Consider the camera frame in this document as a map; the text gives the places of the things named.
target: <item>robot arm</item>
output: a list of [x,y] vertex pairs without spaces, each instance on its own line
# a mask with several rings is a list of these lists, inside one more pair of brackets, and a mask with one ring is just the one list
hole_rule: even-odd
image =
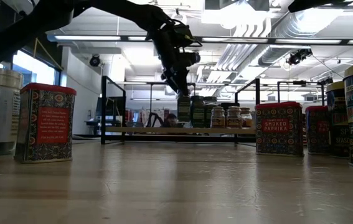
[[159,7],[127,0],[40,0],[29,15],[0,32],[0,62],[44,32],[68,25],[90,7],[131,20],[148,31],[164,67],[163,77],[174,91],[188,94],[187,67],[199,62],[198,54],[192,57],[179,51],[196,42],[189,27],[176,25]]

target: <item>cable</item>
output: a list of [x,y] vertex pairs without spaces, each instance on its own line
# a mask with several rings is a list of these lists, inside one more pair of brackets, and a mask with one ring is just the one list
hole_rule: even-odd
[[320,63],[322,63],[326,68],[328,68],[330,71],[332,71],[333,73],[337,74],[339,77],[344,78],[344,77],[342,77],[340,74],[336,73],[333,69],[331,69],[330,67],[328,67],[324,62],[320,61],[316,56],[314,56],[314,54],[312,54],[312,56],[313,56],[317,61],[319,61]]

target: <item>ceiling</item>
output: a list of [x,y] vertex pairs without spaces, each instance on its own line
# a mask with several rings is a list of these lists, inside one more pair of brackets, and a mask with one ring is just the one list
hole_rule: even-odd
[[[10,6],[17,9],[23,7],[31,8],[28,0],[5,0]],[[149,0],[134,0],[138,4],[147,4]],[[277,26],[278,21],[283,18],[286,7],[292,0],[280,0],[281,10],[277,12],[269,12],[267,15],[271,17],[272,29]],[[225,29],[220,24],[204,24],[200,17],[203,15],[204,0],[158,0],[165,12],[172,16],[174,14],[174,6],[181,7],[181,13],[187,16],[187,24],[190,25],[191,31],[197,36],[231,36],[235,32],[233,29]],[[136,24],[126,19],[116,17],[107,12],[98,9],[88,9],[83,14],[75,18],[71,24],[49,32],[50,34],[68,34],[68,35],[145,35],[145,31],[141,30]],[[332,21],[325,29],[318,32],[317,38],[353,38],[353,11],[345,11],[341,16]],[[157,60],[141,60],[137,57],[137,52],[142,53],[146,57],[155,57],[152,43],[131,43],[131,42],[70,42],[66,43],[76,49],[92,49],[103,47],[119,47],[123,51],[131,65],[132,72],[126,74],[126,80],[133,81],[134,77],[154,76],[155,73],[161,72],[161,65]],[[216,64],[222,56],[226,44],[205,44],[198,50],[202,55],[203,63],[211,65]],[[292,68],[284,69],[284,60],[280,60],[280,64],[275,64],[274,68],[269,68],[263,73],[265,78],[274,78],[279,80],[285,79],[318,79],[323,76],[332,76],[335,80],[340,80],[344,70],[353,64],[353,47],[325,47],[312,46],[314,57],[309,57]],[[82,60],[90,58],[90,54],[78,52],[76,55]],[[111,55],[103,55],[103,58],[111,57]],[[191,68],[191,73],[197,73],[198,66]]]

